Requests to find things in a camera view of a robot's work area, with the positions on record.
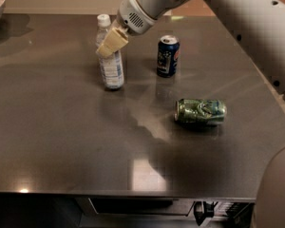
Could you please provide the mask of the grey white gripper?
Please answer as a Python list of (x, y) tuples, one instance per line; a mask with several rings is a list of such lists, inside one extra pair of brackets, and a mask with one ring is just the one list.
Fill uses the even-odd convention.
[(155, 25), (151, 18), (141, 7), (138, 0), (123, 0), (117, 12), (111, 29), (98, 46), (96, 53), (107, 58), (128, 44), (128, 34), (141, 35)]

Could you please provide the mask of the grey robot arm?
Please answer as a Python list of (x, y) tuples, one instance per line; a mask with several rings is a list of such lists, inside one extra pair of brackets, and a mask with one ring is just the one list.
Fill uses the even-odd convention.
[[(146, 33), (189, 0), (123, 0), (97, 54), (108, 57), (129, 35)], [(285, 4), (279, 0), (203, 0), (285, 101)], [(285, 228), (285, 147), (270, 160), (256, 196), (252, 228)]]

